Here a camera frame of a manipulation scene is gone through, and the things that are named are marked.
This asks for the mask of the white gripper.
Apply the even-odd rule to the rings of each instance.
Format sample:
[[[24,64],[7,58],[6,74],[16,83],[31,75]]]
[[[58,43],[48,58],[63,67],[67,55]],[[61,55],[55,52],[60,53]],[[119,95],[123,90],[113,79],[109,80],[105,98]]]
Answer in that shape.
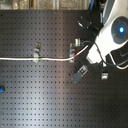
[[[105,59],[106,56],[106,48],[101,44],[94,44],[87,54],[86,59],[91,63],[100,63]],[[73,75],[73,81],[78,82],[86,73],[88,72],[88,68],[86,65],[83,65],[77,73]]]

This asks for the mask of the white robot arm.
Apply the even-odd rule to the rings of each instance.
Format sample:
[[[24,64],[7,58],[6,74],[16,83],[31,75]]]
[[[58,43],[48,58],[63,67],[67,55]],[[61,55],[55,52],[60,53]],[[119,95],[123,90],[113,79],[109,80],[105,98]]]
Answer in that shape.
[[[107,0],[102,18],[103,27],[95,41],[85,41],[84,49],[91,45],[86,56],[90,64],[107,65],[105,57],[128,42],[128,0]]]

